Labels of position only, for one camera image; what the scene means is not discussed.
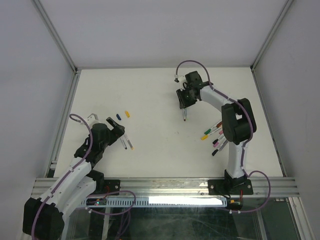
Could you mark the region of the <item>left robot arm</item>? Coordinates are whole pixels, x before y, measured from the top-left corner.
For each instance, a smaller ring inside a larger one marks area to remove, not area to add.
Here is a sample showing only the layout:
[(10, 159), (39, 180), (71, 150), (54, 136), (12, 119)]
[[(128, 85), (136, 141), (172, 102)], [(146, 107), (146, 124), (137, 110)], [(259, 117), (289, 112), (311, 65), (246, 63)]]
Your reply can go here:
[(74, 113), (69, 117), (86, 126), (88, 137), (55, 183), (41, 196), (30, 197), (24, 204), (22, 231), (34, 240), (58, 240), (68, 218), (81, 202), (92, 193), (103, 192), (104, 174), (94, 167), (106, 148), (125, 134), (125, 127), (110, 117), (106, 123), (83, 119)]

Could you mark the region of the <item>yellow pen cap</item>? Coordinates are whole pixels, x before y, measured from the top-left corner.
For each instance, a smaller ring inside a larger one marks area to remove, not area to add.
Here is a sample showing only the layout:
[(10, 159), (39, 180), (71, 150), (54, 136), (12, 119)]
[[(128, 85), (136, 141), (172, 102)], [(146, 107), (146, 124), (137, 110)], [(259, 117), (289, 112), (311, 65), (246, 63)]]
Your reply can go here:
[(127, 110), (124, 113), (128, 118), (130, 117), (130, 113)]

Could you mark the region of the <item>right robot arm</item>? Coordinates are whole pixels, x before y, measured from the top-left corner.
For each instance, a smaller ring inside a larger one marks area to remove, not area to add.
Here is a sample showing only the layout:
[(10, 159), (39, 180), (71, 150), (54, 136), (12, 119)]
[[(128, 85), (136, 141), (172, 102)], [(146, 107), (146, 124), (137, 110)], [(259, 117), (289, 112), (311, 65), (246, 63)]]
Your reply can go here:
[(250, 101), (227, 96), (209, 81), (203, 82), (197, 71), (176, 75), (174, 81), (179, 84), (176, 93), (180, 109), (203, 101), (220, 111), (222, 131), (229, 144), (223, 187), (230, 194), (236, 193), (247, 180), (244, 163), (249, 142), (257, 130)]

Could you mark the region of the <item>blue cap marker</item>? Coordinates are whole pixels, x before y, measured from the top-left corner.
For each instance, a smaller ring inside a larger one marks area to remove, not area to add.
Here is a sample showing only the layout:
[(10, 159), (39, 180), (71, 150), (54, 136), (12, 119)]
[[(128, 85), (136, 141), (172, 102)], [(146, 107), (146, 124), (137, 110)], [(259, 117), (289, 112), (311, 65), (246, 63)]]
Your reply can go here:
[(120, 141), (121, 141), (124, 149), (127, 150), (127, 149), (128, 149), (128, 148), (127, 148), (127, 145), (126, 145), (126, 143), (125, 143), (125, 141), (124, 141), (124, 139), (123, 139), (122, 137), (120, 137)]

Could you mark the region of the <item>light green cap marker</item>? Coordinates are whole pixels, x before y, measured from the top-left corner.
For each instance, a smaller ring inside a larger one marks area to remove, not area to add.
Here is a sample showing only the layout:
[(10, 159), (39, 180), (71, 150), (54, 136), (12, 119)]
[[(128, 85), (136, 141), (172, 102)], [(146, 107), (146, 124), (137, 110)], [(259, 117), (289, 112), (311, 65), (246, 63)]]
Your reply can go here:
[(187, 109), (184, 108), (184, 121), (186, 121), (186, 120), (187, 120)]

